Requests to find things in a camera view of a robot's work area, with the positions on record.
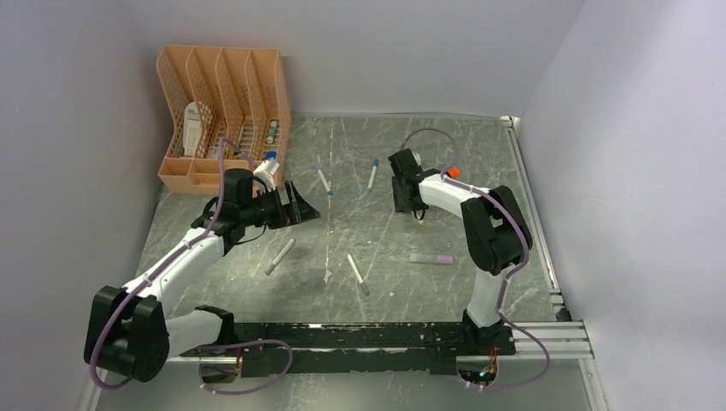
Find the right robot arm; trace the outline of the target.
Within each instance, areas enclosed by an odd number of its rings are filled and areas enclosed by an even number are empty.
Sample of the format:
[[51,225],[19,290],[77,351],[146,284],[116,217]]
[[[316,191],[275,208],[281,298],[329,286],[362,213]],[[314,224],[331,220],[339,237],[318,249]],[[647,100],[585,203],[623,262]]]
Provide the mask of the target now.
[[424,170],[409,149],[388,157],[395,211],[421,219],[432,207],[459,217],[469,256],[476,267],[472,299],[462,316],[462,344],[483,354],[503,326],[500,315],[513,273],[527,264],[532,237],[510,188],[479,188],[449,172]]

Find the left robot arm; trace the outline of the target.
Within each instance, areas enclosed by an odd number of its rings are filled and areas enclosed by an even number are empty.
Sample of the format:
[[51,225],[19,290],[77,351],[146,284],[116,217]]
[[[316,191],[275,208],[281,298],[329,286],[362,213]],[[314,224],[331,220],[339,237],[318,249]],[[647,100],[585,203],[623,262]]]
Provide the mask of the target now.
[[259,172],[225,170],[220,194],[205,205],[172,251],[124,286],[99,290],[84,347],[84,361],[97,385],[107,385],[100,369],[126,381],[148,382],[169,358],[187,351],[209,349],[224,356],[234,350],[238,339],[233,313],[203,305],[167,319],[165,311],[195,278],[243,244],[247,228],[281,229],[319,218],[291,181],[283,186],[286,201]]

